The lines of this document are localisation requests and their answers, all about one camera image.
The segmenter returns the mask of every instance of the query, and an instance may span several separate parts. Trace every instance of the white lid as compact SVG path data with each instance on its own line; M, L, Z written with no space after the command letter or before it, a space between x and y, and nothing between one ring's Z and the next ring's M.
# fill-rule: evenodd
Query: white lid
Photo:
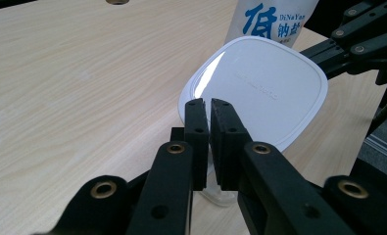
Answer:
M178 110L203 98L233 105L254 141L287 148L313 119L327 93L324 72L300 53L272 40L244 36L225 44L190 78Z

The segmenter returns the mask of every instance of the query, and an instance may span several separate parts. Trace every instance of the light wood tabletop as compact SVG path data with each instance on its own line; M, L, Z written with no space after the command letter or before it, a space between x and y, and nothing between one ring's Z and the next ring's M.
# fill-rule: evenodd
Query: light wood tabletop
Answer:
M40 0L0 10L0 234L52 229L100 175L151 167L191 75L222 46L234 0ZM305 29L297 51L323 40ZM340 75L284 151L309 181L348 174L385 87ZM248 234L237 204L194 194L192 234Z

